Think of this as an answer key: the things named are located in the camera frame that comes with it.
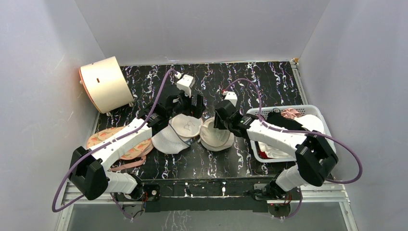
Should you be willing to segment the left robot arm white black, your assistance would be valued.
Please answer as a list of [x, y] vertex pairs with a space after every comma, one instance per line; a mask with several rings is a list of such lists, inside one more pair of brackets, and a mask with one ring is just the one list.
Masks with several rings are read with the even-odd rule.
[[162, 101], [149, 103], [137, 118], [109, 139], [88, 149], [82, 146], [75, 149], [68, 179], [88, 200], [104, 193], [122, 193], [131, 200], [139, 200], [144, 193], [143, 181], [128, 173], [111, 171], [111, 165], [131, 148], [166, 128], [173, 117], [184, 114], [200, 118], [205, 109], [203, 95], [189, 97], [182, 90]]

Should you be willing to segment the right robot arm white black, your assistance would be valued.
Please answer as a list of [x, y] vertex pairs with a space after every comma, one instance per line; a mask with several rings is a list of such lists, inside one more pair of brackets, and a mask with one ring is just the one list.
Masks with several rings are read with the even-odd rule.
[[301, 185], [321, 186], [338, 163], [338, 157], [324, 134], [302, 129], [295, 120], [270, 113], [267, 123], [260, 115], [242, 115], [227, 100], [215, 106], [215, 127], [227, 129], [237, 137], [265, 143], [291, 154], [296, 165], [281, 171], [265, 186], [263, 194], [271, 193], [277, 199], [284, 199], [290, 190]]

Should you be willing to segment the white mesh bag beige zipper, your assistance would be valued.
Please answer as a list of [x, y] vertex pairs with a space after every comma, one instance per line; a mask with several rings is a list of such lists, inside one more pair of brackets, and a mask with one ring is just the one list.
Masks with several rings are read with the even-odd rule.
[[180, 114], [170, 121], [170, 127], [182, 138], [199, 137], [204, 148], [212, 152], [219, 152], [230, 148], [235, 136], [228, 130], [214, 127], [215, 118], [207, 120]]

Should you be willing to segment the black bra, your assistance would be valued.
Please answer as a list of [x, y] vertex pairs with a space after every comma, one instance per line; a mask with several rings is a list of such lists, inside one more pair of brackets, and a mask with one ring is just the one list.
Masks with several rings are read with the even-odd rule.
[[281, 113], [269, 112], [266, 122], [287, 130], [306, 130], [303, 125], [294, 119], [284, 118]]

